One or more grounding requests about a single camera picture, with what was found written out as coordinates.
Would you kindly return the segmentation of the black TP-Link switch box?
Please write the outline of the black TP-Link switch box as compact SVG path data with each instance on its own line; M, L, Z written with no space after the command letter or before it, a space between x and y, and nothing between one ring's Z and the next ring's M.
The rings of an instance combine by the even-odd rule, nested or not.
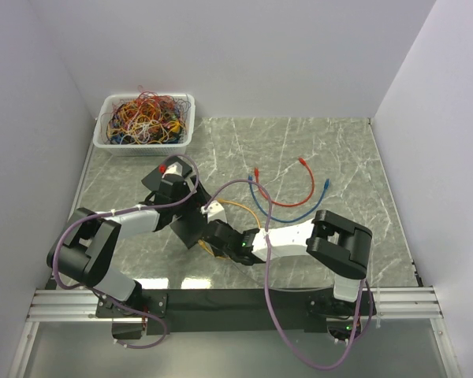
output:
M170 224L173 233L188 248L193 248L201 239L207 226L207 216L198 209L178 217Z

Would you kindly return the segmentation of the black base crossbar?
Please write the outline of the black base crossbar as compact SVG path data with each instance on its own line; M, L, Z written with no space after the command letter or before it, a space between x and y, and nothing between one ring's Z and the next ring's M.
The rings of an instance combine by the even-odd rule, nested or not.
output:
M276 317L285 330L326 333L328 320L346 321L355 312L354 302L337 300L331 287L314 291L270 291ZM142 290L136 309L163 320L167 332L241 332L274 330L263 289L156 289ZM99 296L96 317L112 319L118 339L161 335L163 326L115 306Z

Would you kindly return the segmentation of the black Mercusys switch box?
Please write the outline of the black Mercusys switch box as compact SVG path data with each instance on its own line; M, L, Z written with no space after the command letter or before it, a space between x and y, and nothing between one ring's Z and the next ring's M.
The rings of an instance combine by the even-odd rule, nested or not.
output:
M168 157L166 160L161 162L160 164L166 163L167 165L172 164L174 162L180 162L183 166L183 178L187 178L190 174L192 174L193 169L189 163L183 161L180 157ZM160 164L153 169L149 174L147 174L142 180L141 183L151 192L157 191L159 189L160 183L162 181L162 176L158 171L158 167Z

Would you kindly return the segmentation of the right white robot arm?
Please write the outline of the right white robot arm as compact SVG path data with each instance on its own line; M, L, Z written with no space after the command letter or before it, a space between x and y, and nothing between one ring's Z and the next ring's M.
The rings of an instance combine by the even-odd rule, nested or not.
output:
M208 223L202 240L217 255L242 265L268 260L311 256L334 273L331 305L340 314L359 304L360 282L367 277L373 233L369 228L329 210L319 210L312 220L266 231L238 232L222 220Z

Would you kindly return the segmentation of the white plastic basket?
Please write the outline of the white plastic basket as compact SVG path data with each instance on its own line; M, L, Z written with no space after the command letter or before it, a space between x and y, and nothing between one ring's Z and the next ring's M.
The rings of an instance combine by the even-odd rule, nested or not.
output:
M195 113L195 99L187 93L112 94L100 109L93 144L122 157L184 153Z

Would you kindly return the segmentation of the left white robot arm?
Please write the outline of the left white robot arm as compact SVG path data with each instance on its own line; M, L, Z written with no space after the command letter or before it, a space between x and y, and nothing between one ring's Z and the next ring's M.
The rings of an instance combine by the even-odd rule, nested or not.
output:
M185 245L191 247L201 238L207 223L201 208L210 199L196 176L159 175L152 180L150 191L142 202L125 211L76 209L47 255L47 266L52 268L57 284L61 284L63 274L79 285L115 298L114 305L123 315L138 314L143 305L140 283L111 267L117 243L187 221Z

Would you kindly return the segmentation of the aluminium rail frame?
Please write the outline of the aluminium rail frame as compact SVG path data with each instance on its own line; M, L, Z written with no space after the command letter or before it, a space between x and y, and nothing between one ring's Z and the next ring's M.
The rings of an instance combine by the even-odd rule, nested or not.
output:
M158 258L166 256L158 232L142 233ZM60 284L37 291L28 310L20 363L13 376L34 377L454 377L438 348L433 319L441 318L430 287L377 287L360 282L356 309L346 321L328 320L326 333L285 330L276 317L270 291L314 291L334 285L334 273L313 257L268 260L251 266L263 273L263 289L274 330L167 332L166 323L117 299L79 285ZM120 240L127 246L139 235ZM111 267L114 264L115 250ZM128 273L126 276L139 281ZM187 279L180 287L217 289L213 277ZM161 335L118 339L112 319L96 317L99 296L115 306L156 320Z

